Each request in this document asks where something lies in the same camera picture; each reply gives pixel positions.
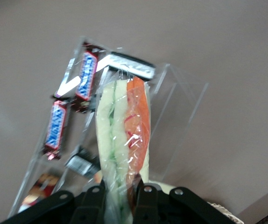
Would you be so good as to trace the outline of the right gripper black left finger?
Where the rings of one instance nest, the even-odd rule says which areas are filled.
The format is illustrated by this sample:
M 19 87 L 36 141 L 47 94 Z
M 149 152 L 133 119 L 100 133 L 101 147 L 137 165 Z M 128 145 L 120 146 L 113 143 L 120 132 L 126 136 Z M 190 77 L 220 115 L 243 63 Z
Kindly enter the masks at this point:
M 95 185 L 74 196 L 62 190 L 2 221 L 3 224 L 103 224 L 105 188 Z

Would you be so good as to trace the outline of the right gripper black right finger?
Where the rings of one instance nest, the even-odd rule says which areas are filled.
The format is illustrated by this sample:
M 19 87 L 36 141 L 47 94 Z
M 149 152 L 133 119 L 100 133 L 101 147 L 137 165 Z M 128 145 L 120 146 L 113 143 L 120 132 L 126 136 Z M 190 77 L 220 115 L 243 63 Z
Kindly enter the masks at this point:
M 138 187 L 134 224 L 233 224 L 234 221 L 185 187 L 169 194 L 155 184 Z

